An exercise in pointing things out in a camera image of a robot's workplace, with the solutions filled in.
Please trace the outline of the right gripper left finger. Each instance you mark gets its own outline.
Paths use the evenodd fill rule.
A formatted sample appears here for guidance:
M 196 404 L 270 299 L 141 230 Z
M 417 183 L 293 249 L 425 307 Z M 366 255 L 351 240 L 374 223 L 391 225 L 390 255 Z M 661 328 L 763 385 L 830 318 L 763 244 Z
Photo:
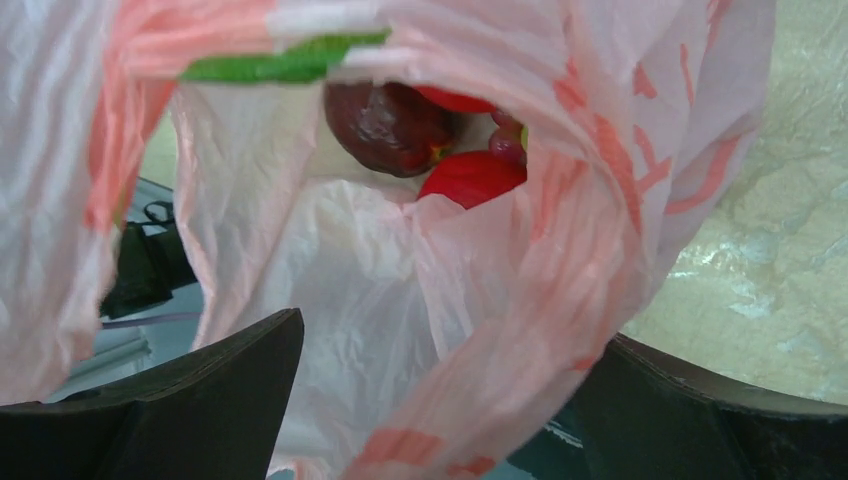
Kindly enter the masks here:
M 5 479 L 263 479 L 304 341 L 297 309 L 53 403 L 1 410 Z

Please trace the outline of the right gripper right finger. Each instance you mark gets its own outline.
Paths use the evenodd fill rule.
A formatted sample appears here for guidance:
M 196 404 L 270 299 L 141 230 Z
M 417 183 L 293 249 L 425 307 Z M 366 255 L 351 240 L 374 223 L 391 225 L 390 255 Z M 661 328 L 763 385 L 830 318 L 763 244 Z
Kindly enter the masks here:
M 847 408 L 616 336 L 572 400 L 595 479 L 844 479 Z

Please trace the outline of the pink plastic bag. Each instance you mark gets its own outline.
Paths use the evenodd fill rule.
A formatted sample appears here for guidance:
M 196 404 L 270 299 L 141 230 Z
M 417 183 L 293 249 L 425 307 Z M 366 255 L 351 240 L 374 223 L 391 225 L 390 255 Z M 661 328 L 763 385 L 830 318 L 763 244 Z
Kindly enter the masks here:
M 1 402 L 90 356 L 147 142 L 177 136 L 198 352 L 275 345 L 168 438 L 192 479 L 477 479 L 575 393 L 736 176 L 773 1 L 5 1 Z M 351 80 L 431 85 L 529 130 L 528 180 L 472 208 L 366 180 L 318 139 Z

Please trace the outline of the shiny red fake apple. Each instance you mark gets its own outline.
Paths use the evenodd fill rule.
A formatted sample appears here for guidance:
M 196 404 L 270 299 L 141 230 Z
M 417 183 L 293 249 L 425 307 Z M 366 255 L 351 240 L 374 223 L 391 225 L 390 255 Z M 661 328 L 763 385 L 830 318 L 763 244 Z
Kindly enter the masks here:
M 499 197 L 527 179 L 526 165 L 490 151 L 470 151 L 443 159 L 422 184 L 418 198 L 442 195 L 465 209 Z

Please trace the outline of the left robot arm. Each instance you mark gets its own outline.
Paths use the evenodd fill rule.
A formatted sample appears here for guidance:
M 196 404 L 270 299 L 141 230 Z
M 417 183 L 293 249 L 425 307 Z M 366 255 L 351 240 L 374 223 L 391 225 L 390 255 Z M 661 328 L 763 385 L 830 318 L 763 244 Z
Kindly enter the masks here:
M 117 274 L 100 306 L 100 315 L 116 320 L 162 305 L 197 278 L 176 226 L 173 204 L 153 201 L 144 221 L 126 223 L 119 247 Z

